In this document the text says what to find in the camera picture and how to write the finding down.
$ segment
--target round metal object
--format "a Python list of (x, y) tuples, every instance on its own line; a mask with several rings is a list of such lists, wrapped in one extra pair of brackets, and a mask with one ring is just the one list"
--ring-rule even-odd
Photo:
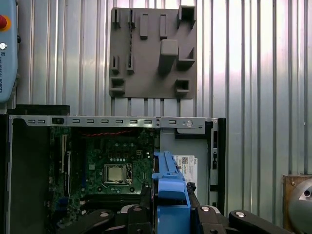
[(101, 217), (107, 217), (108, 215), (109, 215), (108, 213), (102, 212), (99, 216), (101, 216)]
[(202, 206), (201, 209), (202, 209), (203, 211), (205, 211), (205, 212), (207, 212), (207, 211), (210, 210), (209, 207), (207, 207), (207, 206)]
[(240, 218), (245, 217), (245, 214), (242, 213), (242, 212), (235, 212), (235, 215), (238, 216), (238, 217), (240, 217)]
[(288, 215), (299, 233), (312, 233), (312, 179), (307, 179), (293, 190)]
[(7, 45), (4, 42), (0, 43), (0, 50), (5, 50)]

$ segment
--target blue plastic bracket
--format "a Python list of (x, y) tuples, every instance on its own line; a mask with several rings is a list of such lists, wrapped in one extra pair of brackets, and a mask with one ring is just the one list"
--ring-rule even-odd
[[(152, 175), (158, 182), (158, 199), (172, 201), (172, 205), (158, 205), (157, 234), (189, 234), (191, 225), (191, 205), (183, 174), (170, 152), (154, 153), (158, 158), (159, 173)], [(174, 201), (185, 205), (175, 205)]]
[(0, 103), (9, 100), (18, 70), (17, 15), (15, 0), (0, 0), (0, 15), (8, 19), (8, 30), (0, 30)]

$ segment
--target screw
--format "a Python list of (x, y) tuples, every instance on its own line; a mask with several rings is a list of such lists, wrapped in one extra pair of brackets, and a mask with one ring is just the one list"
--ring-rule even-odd
[(245, 214), (242, 213), (242, 212), (235, 212), (235, 215), (238, 216), (238, 217), (240, 217), (240, 218), (245, 217)]
[(188, 121), (186, 122), (186, 126), (191, 127), (192, 125), (193, 125), (193, 121), (188, 120)]
[(4, 42), (0, 43), (0, 50), (5, 50), (7, 48), (7, 45)]
[(209, 207), (207, 207), (207, 206), (202, 206), (201, 209), (202, 209), (203, 211), (205, 211), (205, 212), (207, 212), (207, 211), (210, 210)]

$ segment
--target white label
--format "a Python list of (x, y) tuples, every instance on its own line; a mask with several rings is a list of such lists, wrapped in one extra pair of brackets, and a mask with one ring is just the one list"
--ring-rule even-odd
[(194, 155), (176, 155), (174, 159), (178, 166), (180, 166), (180, 171), (183, 174), (186, 182), (195, 183), (197, 187), (197, 158)]

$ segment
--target corrugated metal wall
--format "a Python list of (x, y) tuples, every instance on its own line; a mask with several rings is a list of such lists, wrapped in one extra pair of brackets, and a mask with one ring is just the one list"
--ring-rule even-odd
[[(110, 10), (197, 5), (195, 100), (112, 99)], [(312, 2), (20, 0), (17, 103), (73, 115), (226, 117), (226, 210), (281, 224), (282, 174), (312, 173)]]

